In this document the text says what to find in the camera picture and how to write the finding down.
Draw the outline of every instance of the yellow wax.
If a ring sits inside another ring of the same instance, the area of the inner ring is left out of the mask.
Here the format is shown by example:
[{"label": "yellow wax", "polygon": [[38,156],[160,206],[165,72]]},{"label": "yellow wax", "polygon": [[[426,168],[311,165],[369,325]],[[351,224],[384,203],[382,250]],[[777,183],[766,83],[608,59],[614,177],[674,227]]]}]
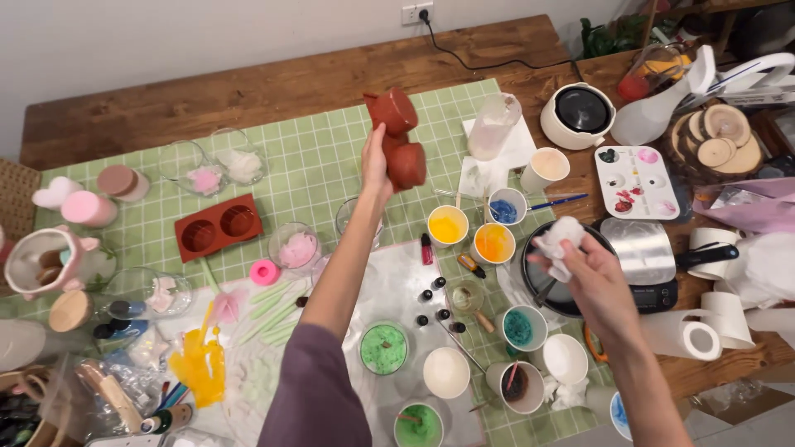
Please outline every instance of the yellow wax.
[{"label": "yellow wax", "polygon": [[428,221],[428,228],[439,242],[454,243],[461,239],[461,229],[449,217],[440,217]]},{"label": "yellow wax", "polygon": [[504,251],[508,242],[505,231],[503,227],[489,225],[475,234],[475,246],[486,260],[493,262],[504,260]]},{"label": "yellow wax", "polygon": [[201,329],[193,329],[185,334],[183,353],[174,352],[169,357],[169,366],[174,371],[174,375],[193,393],[193,397],[196,399],[196,408],[204,408],[223,401],[223,392],[225,391],[223,346],[218,343],[218,335],[221,331],[217,326],[212,329],[215,340],[204,344],[204,337],[207,335],[207,317],[211,312],[212,303],[204,315]]}]

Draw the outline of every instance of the black handle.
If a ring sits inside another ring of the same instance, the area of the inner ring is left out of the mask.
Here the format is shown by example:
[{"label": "black handle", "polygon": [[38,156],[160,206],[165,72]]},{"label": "black handle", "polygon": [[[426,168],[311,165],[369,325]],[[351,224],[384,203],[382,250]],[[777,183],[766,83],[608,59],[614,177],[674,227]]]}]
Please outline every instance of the black handle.
[{"label": "black handle", "polygon": [[737,247],[733,245],[723,245],[721,247],[710,248],[709,250],[688,251],[681,255],[674,255],[673,258],[677,266],[683,269],[689,269],[701,264],[709,264],[710,262],[737,259],[739,255],[740,253]]}]

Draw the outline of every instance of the green wax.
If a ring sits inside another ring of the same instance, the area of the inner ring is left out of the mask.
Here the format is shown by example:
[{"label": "green wax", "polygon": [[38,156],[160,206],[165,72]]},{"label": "green wax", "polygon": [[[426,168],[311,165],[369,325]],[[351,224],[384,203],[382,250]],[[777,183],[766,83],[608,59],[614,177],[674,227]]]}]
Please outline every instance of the green wax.
[{"label": "green wax", "polygon": [[393,326],[375,326],[362,338],[362,361],[375,374],[387,375],[397,371],[405,362],[405,355],[405,338]]},{"label": "green wax", "polygon": [[408,419],[398,418],[395,424],[395,439],[400,447],[436,447],[442,434],[442,421],[430,407],[412,405],[403,413],[412,418],[422,420],[421,424]]}]

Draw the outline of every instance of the wooden lid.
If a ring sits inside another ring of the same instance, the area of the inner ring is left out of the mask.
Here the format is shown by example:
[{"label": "wooden lid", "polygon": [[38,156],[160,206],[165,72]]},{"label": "wooden lid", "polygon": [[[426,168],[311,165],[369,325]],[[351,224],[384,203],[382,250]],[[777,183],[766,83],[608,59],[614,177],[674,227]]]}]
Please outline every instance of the wooden lid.
[{"label": "wooden lid", "polygon": [[125,196],[138,185],[138,175],[124,165],[111,165],[99,173],[97,188],[108,196]]},{"label": "wooden lid", "polygon": [[52,304],[49,324],[53,331],[67,332],[83,325],[94,313],[94,302],[81,290],[64,292]]}]

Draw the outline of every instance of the purple sleeve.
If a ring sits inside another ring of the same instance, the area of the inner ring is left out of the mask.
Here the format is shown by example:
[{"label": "purple sleeve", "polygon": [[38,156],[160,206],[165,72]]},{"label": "purple sleeve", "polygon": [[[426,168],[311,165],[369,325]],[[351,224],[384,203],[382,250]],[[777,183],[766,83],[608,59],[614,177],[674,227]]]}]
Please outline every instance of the purple sleeve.
[{"label": "purple sleeve", "polygon": [[298,325],[285,347],[276,395],[259,446],[371,446],[362,403],[331,332]]}]

